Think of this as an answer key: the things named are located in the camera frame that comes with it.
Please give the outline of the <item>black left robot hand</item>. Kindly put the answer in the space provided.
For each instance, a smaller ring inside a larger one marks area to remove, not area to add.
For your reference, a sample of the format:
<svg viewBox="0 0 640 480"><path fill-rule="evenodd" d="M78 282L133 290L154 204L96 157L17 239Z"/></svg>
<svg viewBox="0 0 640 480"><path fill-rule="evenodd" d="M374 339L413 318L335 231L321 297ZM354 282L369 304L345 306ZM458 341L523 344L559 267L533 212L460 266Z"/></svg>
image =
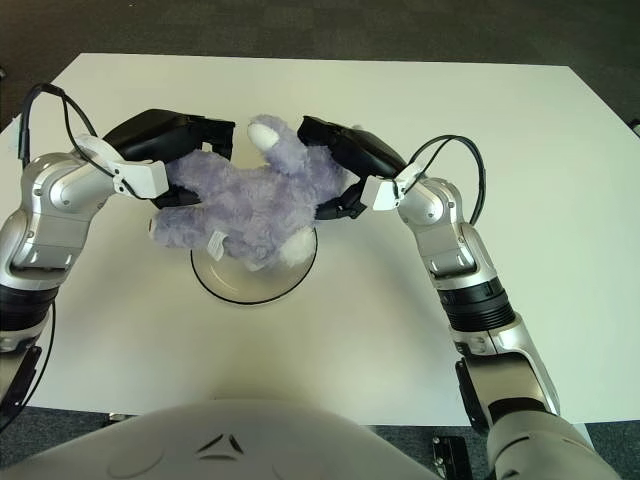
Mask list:
<svg viewBox="0 0 640 480"><path fill-rule="evenodd" d="M145 110L104 136L127 161L164 164L168 190L151 203L162 213L200 212L199 182L233 149L233 121L163 109Z"/></svg>

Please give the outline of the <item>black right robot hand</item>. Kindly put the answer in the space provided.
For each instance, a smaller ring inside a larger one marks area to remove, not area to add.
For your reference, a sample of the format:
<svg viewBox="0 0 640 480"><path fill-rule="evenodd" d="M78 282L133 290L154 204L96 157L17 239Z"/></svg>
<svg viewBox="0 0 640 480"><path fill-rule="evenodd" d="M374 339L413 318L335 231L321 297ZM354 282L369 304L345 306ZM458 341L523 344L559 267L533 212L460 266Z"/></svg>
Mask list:
<svg viewBox="0 0 640 480"><path fill-rule="evenodd" d="M392 179L406 166L392 147L373 133L358 127L346 127L304 116L297 136L307 147L327 147L337 165L358 177L357 183L318 206L315 215L317 220L356 219L366 209L361 197L368 177Z"/></svg>

